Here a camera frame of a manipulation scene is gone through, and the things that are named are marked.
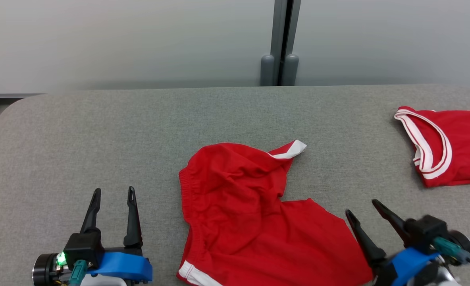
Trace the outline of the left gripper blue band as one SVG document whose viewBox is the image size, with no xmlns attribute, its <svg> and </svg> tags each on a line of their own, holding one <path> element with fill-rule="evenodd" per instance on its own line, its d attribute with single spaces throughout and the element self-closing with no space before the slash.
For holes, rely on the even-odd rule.
<svg viewBox="0 0 470 286">
<path fill-rule="evenodd" d="M 96 188 L 84 217 L 80 233 L 96 228 L 102 190 Z M 128 221 L 123 244 L 126 248 L 141 248 L 143 238 L 135 189 L 129 186 Z M 141 255 L 106 252 L 98 269 L 68 266 L 65 253 L 43 254 L 37 257 L 32 270 L 34 286 L 144 286 L 153 281 L 153 267 Z"/>
</svg>

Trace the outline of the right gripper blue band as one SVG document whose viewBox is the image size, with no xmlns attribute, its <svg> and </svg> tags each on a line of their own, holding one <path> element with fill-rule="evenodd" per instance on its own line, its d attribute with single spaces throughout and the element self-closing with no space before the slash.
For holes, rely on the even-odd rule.
<svg viewBox="0 0 470 286">
<path fill-rule="evenodd" d="M 379 248 L 362 229 L 360 221 L 349 209 L 345 211 L 364 258 L 370 267 L 380 267 L 372 281 L 373 286 L 459 286 L 450 266 L 470 264 L 470 239 L 459 231 L 449 231 L 445 236 L 436 236 L 426 248 L 409 246 L 410 236 L 405 230 L 405 221 L 389 210 L 378 199 L 372 204 L 383 219 L 386 219 L 403 241 L 405 250 L 386 261 L 386 252 Z"/>
</svg>

